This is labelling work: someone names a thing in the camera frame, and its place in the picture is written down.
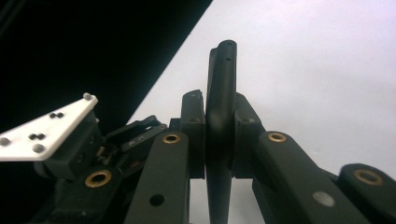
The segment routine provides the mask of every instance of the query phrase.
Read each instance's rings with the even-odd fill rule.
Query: circular hole
[[[36,138],[37,138],[37,135],[35,135],[34,133],[29,135],[30,140],[35,140]]]
[[[96,175],[92,178],[93,183],[100,183],[106,179],[106,176],[103,174]]]
[[[168,134],[163,138],[163,141],[167,144],[173,144],[180,141],[180,137],[175,134]]]
[[[43,140],[46,137],[46,135],[44,135],[43,133],[40,133],[37,138],[38,140]]]
[[[149,203],[154,207],[158,207],[164,202],[165,202],[165,197],[163,197],[163,195],[161,194],[155,194],[151,196],[151,198],[149,199]]]
[[[357,179],[359,179],[359,181],[368,185],[382,186],[384,184],[381,176],[373,171],[358,169],[353,174]]]
[[[2,146],[2,147],[6,147],[10,142],[11,141],[9,141],[8,138],[5,138],[5,137],[0,138],[0,146]]]
[[[33,152],[35,152],[35,153],[43,152],[44,149],[45,149],[44,146],[43,146],[43,145],[40,145],[40,144],[35,144],[35,145],[33,146]]]
[[[283,134],[280,133],[270,133],[268,134],[268,138],[273,141],[273,142],[286,142],[286,137]]]
[[[167,136],[166,140],[169,142],[175,142],[177,140],[177,138],[175,136]]]
[[[93,172],[85,179],[85,186],[89,188],[99,188],[105,185],[111,179],[111,173],[108,170]]]

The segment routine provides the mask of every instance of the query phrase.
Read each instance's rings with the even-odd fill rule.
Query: white marker plate
[[[89,100],[83,98],[70,105],[49,112],[38,119],[31,120],[5,133],[1,133],[0,161],[46,160],[58,149],[69,134],[76,129],[97,102],[97,98],[91,95],[91,99]],[[54,117],[52,113],[55,115],[62,113],[63,116],[61,118]],[[44,134],[45,137],[40,140],[37,137],[31,137],[32,134],[36,136]],[[41,145],[43,150],[37,150],[40,152],[35,152],[33,148],[37,145]]]

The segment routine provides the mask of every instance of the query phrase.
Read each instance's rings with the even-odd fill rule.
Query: white surface
[[[210,50],[232,39],[237,91],[267,130],[335,174],[360,162],[396,178],[395,12],[393,0],[215,0],[131,121],[179,118],[185,92],[205,96]],[[206,203],[192,180],[191,223],[208,223]],[[251,181],[233,182],[229,223],[262,223]]]
[[[70,105],[59,108],[53,113],[62,112],[62,118],[50,118],[50,113],[22,124],[14,129],[0,134],[0,138],[7,138],[10,143],[0,146],[0,161],[43,161],[49,158],[64,142],[67,136],[79,125],[85,116],[93,109],[98,100],[94,95],[91,100],[78,100]],[[42,140],[29,139],[30,134],[43,133]],[[33,146],[40,144],[44,151],[36,153]]]

